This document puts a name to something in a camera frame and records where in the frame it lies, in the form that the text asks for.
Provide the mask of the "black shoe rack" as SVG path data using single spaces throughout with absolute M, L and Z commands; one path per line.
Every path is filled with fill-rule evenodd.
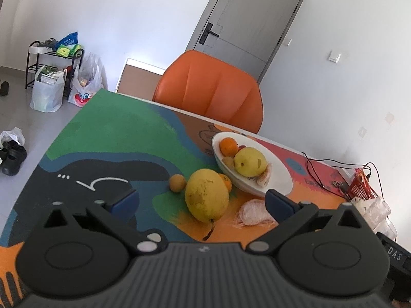
M 49 72 L 56 72 L 58 70 L 66 70 L 66 82 L 63 90 L 63 98 L 68 99 L 74 70 L 80 67 L 83 62 L 84 49 L 80 45 L 74 45 L 73 54 L 68 56 L 59 55 L 50 47 L 42 46 L 42 42 L 36 40 L 29 45 L 26 55 L 26 69 L 25 69 L 25 89 L 32 88 L 34 85 L 35 74 L 43 66 Z

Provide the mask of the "blue bag on rack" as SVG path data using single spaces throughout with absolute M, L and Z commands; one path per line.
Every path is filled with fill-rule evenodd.
M 74 45 L 78 44 L 78 32 L 72 32 L 68 35 L 66 35 L 66 37 L 62 38 L 59 41 L 59 46 L 58 47 L 73 47 Z

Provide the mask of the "orange chair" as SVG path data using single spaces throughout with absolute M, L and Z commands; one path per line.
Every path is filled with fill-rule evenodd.
M 258 133 L 263 101 L 256 80 L 248 73 L 190 50 L 164 72 L 153 101 Z

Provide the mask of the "small orange tangerine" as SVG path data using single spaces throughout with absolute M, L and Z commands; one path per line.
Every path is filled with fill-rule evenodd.
M 226 176 L 225 174 L 222 174 L 222 173 L 220 173 L 219 176 L 223 180 L 228 192 L 230 193 L 232 191 L 232 182 L 231 182 L 230 178 L 228 176 Z

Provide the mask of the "key bunch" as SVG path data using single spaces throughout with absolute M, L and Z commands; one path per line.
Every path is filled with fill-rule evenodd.
M 340 190 L 342 190 L 342 189 L 344 188 L 343 182 L 340 182 L 340 181 L 332 181 L 332 185 L 333 185 L 335 188 L 338 188 L 338 189 L 340 189 Z

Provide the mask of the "large yellow mango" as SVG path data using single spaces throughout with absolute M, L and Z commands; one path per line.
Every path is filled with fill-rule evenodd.
M 229 191 L 217 172 L 200 169 L 187 182 L 185 203 L 198 221 L 215 222 L 225 214 L 229 206 Z

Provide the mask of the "cardboard box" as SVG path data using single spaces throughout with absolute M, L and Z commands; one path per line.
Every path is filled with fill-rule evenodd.
M 164 72 L 157 66 L 127 59 L 116 92 L 151 101 Z

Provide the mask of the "peeled pomelo segment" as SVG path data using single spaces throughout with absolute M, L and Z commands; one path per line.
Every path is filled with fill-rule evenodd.
M 245 202 L 236 213 L 234 225 L 236 227 L 270 226 L 278 222 L 270 215 L 262 199 L 252 199 Z
M 268 185 L 270 181 L 270 177 L 272 174 L 272 164 L 268 163 L 267 167 L 264 172 L 262 172 L 259 176 L 254 177 L 253 181 L 261 188 L 264 188 Z

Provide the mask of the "white tissue box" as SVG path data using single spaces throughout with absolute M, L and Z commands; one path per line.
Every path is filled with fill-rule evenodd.
M 374 199 L 361 199 L 359 197 L 354 197 L 350 201 L 350 203 L 356 207 L 356 209 L 362 216 L 366 214 L 366 212 L 374 202 Z

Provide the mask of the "red basket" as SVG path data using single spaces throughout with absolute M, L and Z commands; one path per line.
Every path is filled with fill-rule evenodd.
M 347 194 L 350 199 L 359 198 L 362 200 L 369 200 L 378 197 L 378 194 L 370 186 L 364 171 L 359 168 L 354 170 L 353 179 Z

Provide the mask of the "yellow pear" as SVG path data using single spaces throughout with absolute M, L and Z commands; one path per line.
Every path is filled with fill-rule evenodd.
M 234 157 L 234 168 L 244 177 L 257 177 L 265 171 L 266 167 L 265 156 L 253 147 L 240 150 Z

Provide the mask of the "white wall switch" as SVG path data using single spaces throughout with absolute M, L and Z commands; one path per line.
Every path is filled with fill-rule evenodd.
M 341 52 L 332 50 L 328 56 L 328 61 L 333 62 L 333 63 L 338 63 L 340 58 L 341 58 Z

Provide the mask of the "printed plastic bag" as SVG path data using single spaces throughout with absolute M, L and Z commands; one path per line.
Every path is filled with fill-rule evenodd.
M 97 54 L 89 53 L 74 70 L 68 102 L 83 107 L 100 89 L 107 89 L 105 68 Z

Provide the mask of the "small brown round fruit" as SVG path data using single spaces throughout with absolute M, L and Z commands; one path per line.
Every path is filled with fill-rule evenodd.
M 183 175 L 172 175 L 169 178 L 169 189 L 174 193 L 180 193 L 185 189 L 187 181 Z

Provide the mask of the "black shoes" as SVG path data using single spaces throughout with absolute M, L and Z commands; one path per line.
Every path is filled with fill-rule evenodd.
M 24 146 L 11 140 L 2 143 L 1 172 L 8 176 L 16 175 L 27 157 Z

